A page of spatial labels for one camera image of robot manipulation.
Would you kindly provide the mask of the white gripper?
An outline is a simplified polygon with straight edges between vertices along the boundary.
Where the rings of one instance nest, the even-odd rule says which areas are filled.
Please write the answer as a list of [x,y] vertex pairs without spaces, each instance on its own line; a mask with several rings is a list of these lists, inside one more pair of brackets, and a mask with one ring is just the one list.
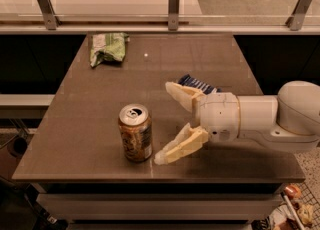
[[186,157],[212,143],[233,141],[239,133],[239,101],[232,93],[210,93],[206,95],[198,88],[182,86],[174,82],[165,83],[166,91],[180,105],[192,112],[199,101],[200,125],[192,128],[187,123],[177,136],[156,153],[154,162],[167,165]]

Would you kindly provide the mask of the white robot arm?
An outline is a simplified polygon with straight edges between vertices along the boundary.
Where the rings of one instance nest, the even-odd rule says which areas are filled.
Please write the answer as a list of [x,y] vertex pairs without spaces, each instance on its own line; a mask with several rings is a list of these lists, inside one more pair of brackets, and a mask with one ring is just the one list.
[[166,91],[194,115],[175,139],[156,153],[154,162],[166,165],[186,157],[203,144],[250,139],[265,148],[301,153],[320,142],[320,86],[291,81],[276,95],[236,96],[174,82]]

